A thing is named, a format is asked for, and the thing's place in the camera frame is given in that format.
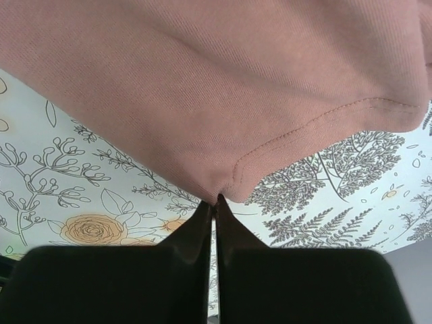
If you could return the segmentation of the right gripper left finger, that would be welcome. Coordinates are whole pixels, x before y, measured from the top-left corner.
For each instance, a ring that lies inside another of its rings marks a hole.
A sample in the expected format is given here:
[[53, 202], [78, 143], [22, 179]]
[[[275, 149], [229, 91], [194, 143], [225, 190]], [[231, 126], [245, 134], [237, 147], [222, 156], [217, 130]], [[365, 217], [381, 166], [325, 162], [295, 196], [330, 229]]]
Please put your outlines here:
[[2, 323], [206, 323], [211, 213], [154, 246], [41, 246], [13, 268]]

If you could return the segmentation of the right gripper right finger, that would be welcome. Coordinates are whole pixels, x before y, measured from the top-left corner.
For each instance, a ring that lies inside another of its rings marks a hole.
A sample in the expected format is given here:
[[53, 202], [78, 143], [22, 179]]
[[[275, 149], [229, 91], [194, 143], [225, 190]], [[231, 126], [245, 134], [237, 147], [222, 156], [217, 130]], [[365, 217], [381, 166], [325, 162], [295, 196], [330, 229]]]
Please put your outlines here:
[[222, 323], [411, 323], [389, 263], [358, 248], [271, 248], [219, 196]]

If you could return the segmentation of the pink mario t shirt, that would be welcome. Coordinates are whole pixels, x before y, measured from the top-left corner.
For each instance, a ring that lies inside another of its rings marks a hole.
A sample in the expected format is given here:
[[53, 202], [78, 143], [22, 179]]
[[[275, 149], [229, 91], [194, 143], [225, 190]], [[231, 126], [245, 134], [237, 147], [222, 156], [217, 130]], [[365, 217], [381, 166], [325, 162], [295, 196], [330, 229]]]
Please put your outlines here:
[[417, 128], [430, 1], [2, 1], [1, 69], [174, 185], [240, 203], [360, 131]]

